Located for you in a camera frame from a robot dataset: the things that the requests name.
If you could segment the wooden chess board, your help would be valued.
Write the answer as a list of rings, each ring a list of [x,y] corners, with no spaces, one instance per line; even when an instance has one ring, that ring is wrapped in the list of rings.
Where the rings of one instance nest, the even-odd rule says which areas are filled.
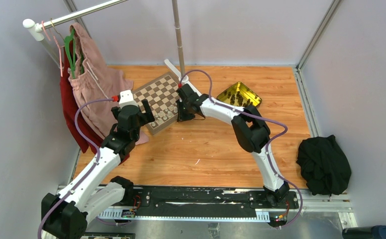
[[[141,111],[145,111],[142,101],[147,100],[155,118],[146,125],[150,134],[155,135],[177,121],[177,89],[178,79],[167,72],[133,91],[133,98]]]

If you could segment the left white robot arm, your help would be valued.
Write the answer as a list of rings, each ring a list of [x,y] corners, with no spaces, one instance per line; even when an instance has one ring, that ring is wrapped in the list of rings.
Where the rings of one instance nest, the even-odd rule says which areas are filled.
[[[79,239],[90,222],[112,204],[123,206],[134,200],[132,182],[117,177],[104,189],[95,189],[103,179],[119,166],[140,139],[140,128],[154,122],[147,100],[142,100],[143,110],[135,101],[120,100],[111,109],[117,123],[88,166],[63,190],[48,193],[41,202],[39,239]]]

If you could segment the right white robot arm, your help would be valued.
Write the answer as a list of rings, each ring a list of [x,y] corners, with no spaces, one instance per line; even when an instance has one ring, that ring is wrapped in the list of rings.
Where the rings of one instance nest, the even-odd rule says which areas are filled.
[[[270,145],[270,129],[254,106],[234,107],[197,91],[191,84],[179,84],[178,112],[211,117],[233,127],[240,147],[250,153],[263,178],[266,201],[278,208],[286,201],[289,184],[282,176]]]

